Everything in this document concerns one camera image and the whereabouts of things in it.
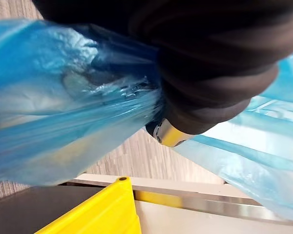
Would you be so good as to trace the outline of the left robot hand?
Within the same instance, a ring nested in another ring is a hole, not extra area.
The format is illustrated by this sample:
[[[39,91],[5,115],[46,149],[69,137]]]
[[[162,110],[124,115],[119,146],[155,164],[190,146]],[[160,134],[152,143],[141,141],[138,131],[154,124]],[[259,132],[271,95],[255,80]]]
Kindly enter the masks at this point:
[[[174,147],[241,113],[293,53],[293,0],[36,0],[49,21],[92,23],[158,48],[166,109],[147,126]]]

